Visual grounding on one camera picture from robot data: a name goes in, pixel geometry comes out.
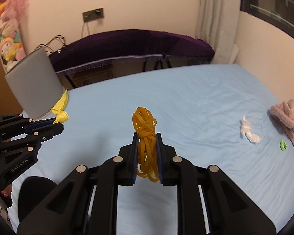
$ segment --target pink plush blanket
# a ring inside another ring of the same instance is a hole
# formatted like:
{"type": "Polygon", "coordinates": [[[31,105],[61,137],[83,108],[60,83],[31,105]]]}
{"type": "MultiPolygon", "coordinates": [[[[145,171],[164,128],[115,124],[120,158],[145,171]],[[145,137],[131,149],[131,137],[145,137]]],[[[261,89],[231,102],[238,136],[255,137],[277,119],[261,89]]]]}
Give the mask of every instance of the pink plush blanket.
{"type": "Polygon", "coordinates": [[[272,106],[270,113],[275,120],[279,121],[294,145],[294,100],[272,106]]]}

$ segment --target window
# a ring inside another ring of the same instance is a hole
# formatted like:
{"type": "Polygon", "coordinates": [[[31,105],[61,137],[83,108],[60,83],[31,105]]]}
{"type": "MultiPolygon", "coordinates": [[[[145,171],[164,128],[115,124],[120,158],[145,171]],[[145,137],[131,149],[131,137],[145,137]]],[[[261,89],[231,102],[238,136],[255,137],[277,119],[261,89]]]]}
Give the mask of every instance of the window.
{"type": "Polygon", "coordinates": [[[294,0],[242,0],[241,10],[267,21],[294,38],[294,0]]]}

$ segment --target curtain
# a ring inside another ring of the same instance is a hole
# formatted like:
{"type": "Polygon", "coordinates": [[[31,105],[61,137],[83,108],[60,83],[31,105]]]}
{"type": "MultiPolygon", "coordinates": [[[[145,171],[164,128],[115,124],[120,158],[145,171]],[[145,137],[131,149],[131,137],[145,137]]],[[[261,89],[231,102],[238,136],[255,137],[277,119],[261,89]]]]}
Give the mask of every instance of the curtain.
{"type": "Polygon", "coordinates": [[[212,63],[233,63],[238,53],[234,44],[240,0],[200,0],[196,37],[215,51],[212,63]]]}

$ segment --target purple cloth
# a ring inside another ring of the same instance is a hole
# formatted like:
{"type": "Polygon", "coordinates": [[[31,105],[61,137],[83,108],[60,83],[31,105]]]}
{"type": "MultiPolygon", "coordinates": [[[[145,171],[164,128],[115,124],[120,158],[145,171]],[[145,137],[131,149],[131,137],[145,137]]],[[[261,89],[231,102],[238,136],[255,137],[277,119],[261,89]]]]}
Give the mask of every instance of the purple cloth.
{"type": "Polygon", "coordinates": [[[58,76],[104,66],[111,62],[205,59],[214,50],[203,40],[189,36],[147,30],[119,30],[98,33],[73,42],[49,56],[58,76]]]}

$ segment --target bed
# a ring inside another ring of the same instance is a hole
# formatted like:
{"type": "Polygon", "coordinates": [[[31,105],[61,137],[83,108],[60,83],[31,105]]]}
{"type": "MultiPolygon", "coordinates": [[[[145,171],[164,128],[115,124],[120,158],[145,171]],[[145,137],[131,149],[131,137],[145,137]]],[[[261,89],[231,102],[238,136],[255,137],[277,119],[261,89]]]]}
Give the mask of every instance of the bed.
{"type": "MultiPolygon", "coordinates": [[[[277,231],[294,214],[294,147],[268,110],[275,96],[238,65],[200,65],[145,72],[87,85],[69,92],[70,119],[64,132],[44,142],[38,163],[13,182],[17,197],[26,177],[59,183],[76,166],[101,165],[130,144],[132,114],[148,108],[164,144],[194,165],[218,165],[273,221],[277,231]],[[252,120],[264,140],[251,144],[240,135],[240,120],[252,120]],[[288,149],[281,151],[284,140],[288,149]]],[[[137,178],[119,187],[118,234],[176,234],[176,188],[137,178]]]]}

